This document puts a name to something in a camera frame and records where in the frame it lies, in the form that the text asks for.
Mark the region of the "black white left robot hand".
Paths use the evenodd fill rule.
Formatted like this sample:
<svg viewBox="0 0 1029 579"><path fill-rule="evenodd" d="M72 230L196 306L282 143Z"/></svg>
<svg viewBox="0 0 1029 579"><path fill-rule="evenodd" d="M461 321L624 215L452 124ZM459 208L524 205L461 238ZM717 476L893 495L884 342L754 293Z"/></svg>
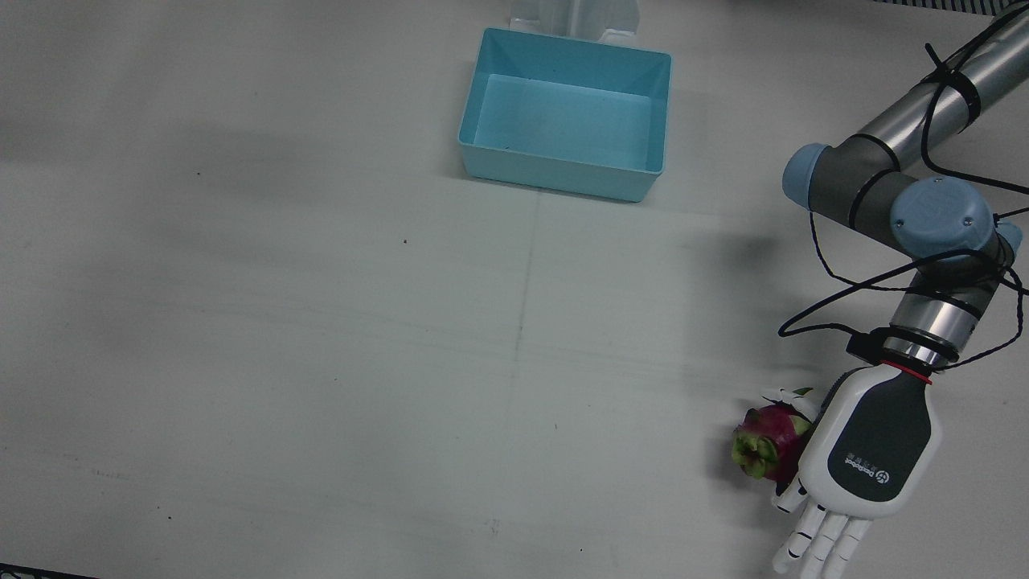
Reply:
<svg viewBox="0 0 1029 579"><path fill-rule="evenodd" d="M907 505L941 446L930 385L889 362L835 382L795 473L774 498L779 511L797 513L774 572L841 578L871 526Z"/></svg>

